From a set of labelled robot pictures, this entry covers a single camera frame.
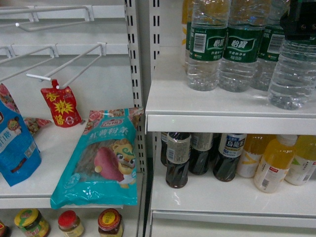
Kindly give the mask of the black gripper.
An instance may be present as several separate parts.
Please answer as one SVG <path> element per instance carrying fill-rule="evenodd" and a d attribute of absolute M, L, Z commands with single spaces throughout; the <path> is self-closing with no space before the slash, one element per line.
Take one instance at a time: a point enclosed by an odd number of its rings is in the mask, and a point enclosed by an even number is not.
<path fill-rule="evenodd" d="M 308 40 L 316 36 L 316 1 L 291 0 L 280 19 L 286 40 Z"/>

